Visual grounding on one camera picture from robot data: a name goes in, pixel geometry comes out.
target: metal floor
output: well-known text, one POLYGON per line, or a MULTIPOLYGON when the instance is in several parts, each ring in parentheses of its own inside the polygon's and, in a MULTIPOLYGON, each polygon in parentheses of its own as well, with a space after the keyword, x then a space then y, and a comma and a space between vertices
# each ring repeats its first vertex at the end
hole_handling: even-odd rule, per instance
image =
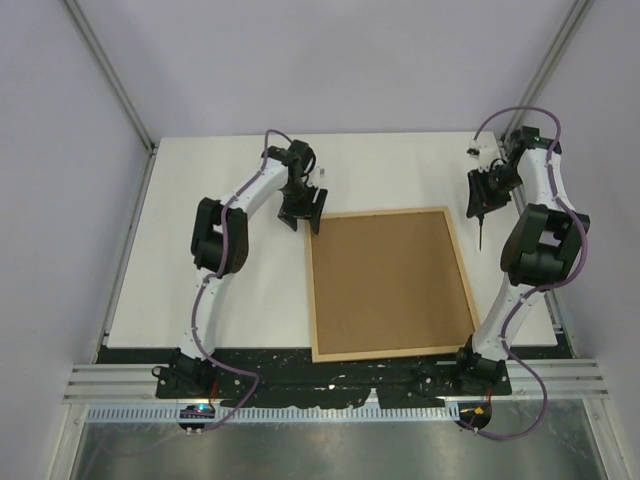
MULTIPOLYGON (((520 431, 534 421, 540 405, 495 402, 489 427, 520 431)), ((607 478, 581 400, 550 402, 537 431, 507 442, 486 440, 442 421, 260 424, 229 425, 202 436, 180 434, 135 456, 106 451, 131 454, 176 431, 175 424, 87 424, 71 478, 607 478)))

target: cork board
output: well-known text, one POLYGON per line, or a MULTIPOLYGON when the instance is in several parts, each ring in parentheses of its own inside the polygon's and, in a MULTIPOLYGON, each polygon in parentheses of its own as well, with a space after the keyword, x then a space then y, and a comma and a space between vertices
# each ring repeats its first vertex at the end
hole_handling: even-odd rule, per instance
POLYGON ((326 215, 307 264, 314 362, 455 352, 478 326, 447 207, 326 215))

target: white wall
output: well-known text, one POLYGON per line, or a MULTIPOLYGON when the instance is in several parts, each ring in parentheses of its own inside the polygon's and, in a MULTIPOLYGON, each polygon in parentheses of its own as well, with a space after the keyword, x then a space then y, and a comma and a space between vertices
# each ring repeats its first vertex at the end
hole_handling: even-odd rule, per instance
POLYGON ((143 150, 61 5, 0 15, 0 478, 43 478, 143 150))
MULTIPOLYGON (((628 452, 640 452, 640 2, 595 2, 538 101, 562 121, 563 178, 591 215, 582 276, 561 291, 581 352, 605 374, 628 452)), ((537 115, 528 124, 553 133, 537 115)))
POLYGON ((162 137, 472 130, 519 100, 572 2, 80 3, 162 137))

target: white tabletop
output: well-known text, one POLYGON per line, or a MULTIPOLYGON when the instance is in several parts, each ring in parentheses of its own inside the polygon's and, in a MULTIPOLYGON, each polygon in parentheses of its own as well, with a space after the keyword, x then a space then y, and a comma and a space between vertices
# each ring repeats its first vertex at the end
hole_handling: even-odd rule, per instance
MULTIPOLYGON (((357 212, 446 205, 469 276, 480 320, 500 288, 499 259, 518 214, 511 202, 488 214, 483 247, 478 222, 467 219, 466 155, 471 133, 297 135, 318 157, 312 181, 329 190, 324 211, 357 212)), ((165 138, 160 143, 109 347, 175 347, 196 293, 189 251, 196 208, 219 198, 260 163, 261 136, 165 138)), ((495 142, 492 133, 481 141, 495 142)), ((273 195, 249 223, 249 259, 231 284, 218 347, 310 347, 305 233, 277 219, 273 195)), ((515 345, 556 345, 545 302, 533 308, 515 345)))

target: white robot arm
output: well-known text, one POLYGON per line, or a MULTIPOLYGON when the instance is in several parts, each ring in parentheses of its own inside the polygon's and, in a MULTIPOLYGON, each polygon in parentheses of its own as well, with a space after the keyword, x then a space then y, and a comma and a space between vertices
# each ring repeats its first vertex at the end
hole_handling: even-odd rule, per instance
MULTIPOLYGON (((498 296, 484 323, 459 352, 463 380, 475 381, 481 389, 501 376, 508 357, 504 346, 511 346, 527 314, 544 296, 544 287, 567 278, 581 248, 579 229, 563 208, 574 210, 560 175, 559 144, 551 155, 551 171, 547 166, 551 142, 541 138, 538 129, 523 127, 505 142, 505 159, 468 174, 467 217, 482 223, 485 214, 510 201, 509 192, 519 185, 528 204, 502 251, 500 268, 505 273, 498 296), (522 305, 513 313, 518 302, 522 305), (509 315, 512 318, 506 323, 509 315)), ((469 153, 482 157, 477 150, 469 153)), ((576 216, 586 232, 589 217, 576 216)))
POLYGON ((191 240, 198 285, 194 316, 169 367, 153 373, 171 395, 203 393, 212 383, 214 369, 203 361, 203 350, 209 355, 214 351, 216 319, 229 284, 249 255, 248 223, 258 208, 281 191, 278 218, 294 231, 298 220, 308 220, 311 231, 319 232, 327 190, 308 184, 315 161, 313 150, 299 140, 291 141, 288 149, 269 147, 261 168, 240 187, 219 200, 204 198, 198 205, 191 240))

